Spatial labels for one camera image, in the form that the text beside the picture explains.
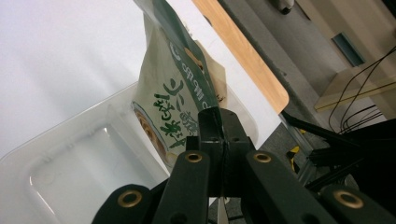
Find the black cable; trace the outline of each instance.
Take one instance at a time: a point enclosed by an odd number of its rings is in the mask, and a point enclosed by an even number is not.
[[[378,110],[378,108],[377,108],[377,109],[374,109],[374,110],[370,111],[369,113],[367,113],[366,115],[364,115],[364,116],[361,118],[361,120],[359,120],[359,122],[361,122],[363,119],[365,119],[367,116],[369,116],[371,113],[375,112],[376,110]]]
[[[393,47],[389,52],[392,53],[394,50],[396,50],[396,46]],[[363,70],[361,70],[358,74],[356,74],[352,79],[350,79],[350,80],[348,81],[348,83],[346,84],[346,86],[344,87],[344,90],[342,91],[342,93],[341,93],[341,95],[340,95],[340,98],[338,99],[337,103],[335,104],[335,107],[332,109],[332,113],[330,114],[329,119],[328,119],[329,126],[330,126],[330,128],[332,129],[333,132],[335,132],[335,130],[334,130],[334,128],[332,127],[332,124],[331,124],[332,114],[334,113],[335,109],[337,108],[337,106],[338,106],[338,105],[340,104],[340,102],[342,101],[341,99],[343,98],[343,96],[344,96],[344,94],[345,94],[345,92],[346,92],[347,87],[349,86],[349,84],[353,81],[353,79],[355,79],[356,77],[358,77],[358,76],[359,76],[360,74],[362,74],[364,71],[366,71],[367,69],[369,69],[370,67],[374,66],[376,63],[378,63],[379,61],[385,59],[385,58],[388,57],[388,56],[389,56],[389,53],[387,53],[385,56],[383,56],[382,58],[380,58],[380,59],[377,60],[376,62],[370,64],[369,66],[367,66],[366,68],[364,68]]]
[[[367,123],[367,122],[370,121],[370,120],[376,119],[376,118],[380,117],[381,115],[382,115],[381,112],[378,112],[378,113],[376,113],[376,114],[373,114],[373,115],[370,116],[369,118],[364,119],[364,120],[361,120],[361,121],[359,121],[359,122],[357,122],[357,123],[351,125],[351,126],[349,127],[349,129],[344,130],[343,133],[349,133],[349,132],[351,132],[353,129],[358,128],[358,127],[361,126],[362,124]]]
[[[362,122],[363,119],[365,119],[367,116],[369,116],[370,114],[372,114],[372,113],[375,112],[376,110],[378,110],[378,108],[376,108],[376,109],[370,111],[369,113],[367,113],[366,115],[364,115],[357,123]],[[347,124],[346,126],[347,126],[347,127],[346,127],[344,130],[350,129],[350,126],[349,126],[348,124]]]
[[[375,105],[367,106],[367,107],[365,107],[364,109],[362,109],[362,110],[360,110],[360,111],[354,113],[353,115],[349,116],[349,117],[344,121],[344,123],[343,123],[343,129],[341,129],[341,132],[342,132],[345,128],[349,128],[347,122],[348,122],[351,118],[353,118],[354,116],[358,115],[359,113],[361,113],[361,112],[363,112],[363,111],[366,111],[366,110],[368,110],[368,109],[371,109],[371,108],[373,108],[373,107],[375,107]]]
[[[344,121],[344,117],[347,114],[347,111],[349,110],[349,108],[353,105],[353,103],[355,102],[355,100],[358,98],[359,94],[361,93],[361,90],[363,89],[364,85],[366,84],[366,82],[368,81],[368,79],[370,78],[370,76],[374,73],[374,70],[382,63],[382,61],[384,61],[385,58],[387,58],[391,53],[393,53],[396,50],[396,46],[393,47],[384,57],[382,57],[380,60],[376,61],[374,68],[371,70],[371,72],[369,73],[369,75],[367,76],[366,79],[364,79],[363,84],[361,84],[361,87],[358,90],[358,93],[356,93],[356,95],[353,97],[352,102],[349,104],[348,108],[346,109],[343,117],[341,118],[341,122],[340,122],[340,128],[342,129],[342,125],[343,125],[343,121]]]

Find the plastic bag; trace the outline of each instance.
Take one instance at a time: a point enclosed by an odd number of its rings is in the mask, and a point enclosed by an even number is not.
[[[134,112],[171,170],[186,149],[186,137],[198,134],[198,112],[226,104],[225,70],[191,39],[165,0],[135,1],[145,13],[148,49]]]

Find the wooden board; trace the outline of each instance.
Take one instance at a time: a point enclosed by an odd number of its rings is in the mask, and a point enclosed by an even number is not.
[[[248,39],[218,1],[192,0],[192,2],[210,21],[221,40],[242,65],[275,112],[279,114],[288,104],[289,96],[259,53],[248,42]]]

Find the clear plastic tray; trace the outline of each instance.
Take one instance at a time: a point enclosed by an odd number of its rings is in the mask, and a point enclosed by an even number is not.
[[[135,86],[0,160],[0,223],[91,223],[115,189],[168,177],[130,107]],[[255,142],[255,122],[231,90],[228,105]]]

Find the white surface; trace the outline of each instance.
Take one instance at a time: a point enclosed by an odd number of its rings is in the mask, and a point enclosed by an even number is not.
[[[193,3],[169,2],[226,67],[259,127],[259,147],[278,116]],[[131,0],[1,1],[0,158],[136,82],[145,50],[142,12]]]

